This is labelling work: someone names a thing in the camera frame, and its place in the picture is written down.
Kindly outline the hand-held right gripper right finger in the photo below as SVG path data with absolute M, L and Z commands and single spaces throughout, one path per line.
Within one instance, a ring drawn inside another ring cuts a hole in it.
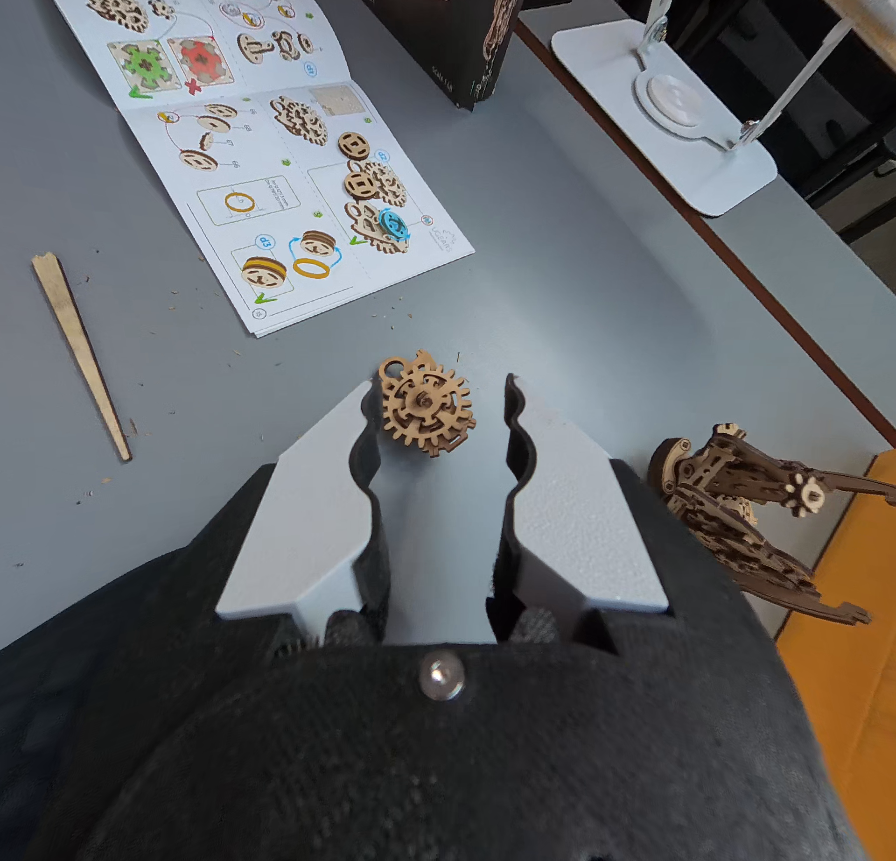
M 516 484 L 487 598 L 496 640 L 610 643 L 603 612 L 668 613 L 609 454 L 516 374 L 504 421 Z

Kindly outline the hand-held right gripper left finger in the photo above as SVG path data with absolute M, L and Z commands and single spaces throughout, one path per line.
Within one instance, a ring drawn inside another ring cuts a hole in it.
M 380 380 L 362 382 L 283 452 L 218 599 L 217 615 L 287 615 L 306 643 L 330 618 L 360 614 L 376 643 L 388 620 L 391 575 L 380 504 Z

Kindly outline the wooden gear assembly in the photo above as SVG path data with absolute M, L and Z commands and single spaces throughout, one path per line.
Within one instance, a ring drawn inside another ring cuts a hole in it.
M 476 426 L 469 389 L 454 370 L 446 371 L 420 349 L 412 360 L 393 357 L 379 366 L 384 429 L 394 440 L 436 459 L 452 452 Z

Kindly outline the dark brown wooden model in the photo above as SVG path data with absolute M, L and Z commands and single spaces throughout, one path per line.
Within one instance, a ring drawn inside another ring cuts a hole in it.
M 825 605 L 812 571 L 758 531 L 754 506 L 775 504 L 803 519 L 836 491 L 880 496 L 894 506 L 895 487 L 777 459 L 746 436 L 736 423 L 717 423 L 698 450 L 687 438 L 663 441 L 651 458 L 648 482 L 745 593 L 824 621 L 871 623 L 868 612 L 851 603 Z

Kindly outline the thin wooden stick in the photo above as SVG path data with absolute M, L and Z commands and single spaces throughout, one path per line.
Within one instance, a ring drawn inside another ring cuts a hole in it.
M 119 458 L 123 462 L 131 461 L 132 452 L 62 264 L 54 253 L 49 252 L 32 257 L 31 265 Z

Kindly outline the orange seat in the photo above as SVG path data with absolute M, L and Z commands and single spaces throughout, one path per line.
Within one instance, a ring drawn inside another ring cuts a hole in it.
M 793 613 L 777 649 L 830 780 L 872 859 L 895 858 L 895 511 L 852 499 L 815 570 L 823 602 L 864 608 L 845 626 Z

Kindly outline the illustrated instruction booklet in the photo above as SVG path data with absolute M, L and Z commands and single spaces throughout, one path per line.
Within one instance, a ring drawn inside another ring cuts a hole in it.
M 247 330 L 474 252 L 315 0 L 53 0 Z

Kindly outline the white lamp stand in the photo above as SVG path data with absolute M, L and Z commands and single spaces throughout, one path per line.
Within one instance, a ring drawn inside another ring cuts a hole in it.
M 741 122 L 666 42 L 672 0 L 648 21 L 623 19 L 554 33 L 551 48 L 686 205 L 719 217 L 771 183 L 777 165 L 759 139 L 856 26 L 843 16 L 760 120 Z

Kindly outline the black cardboard box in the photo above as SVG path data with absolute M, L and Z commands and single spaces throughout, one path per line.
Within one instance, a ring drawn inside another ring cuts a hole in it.
M 521 10 L 571 0 L 364 0 L 459 108 L 494 92 Z

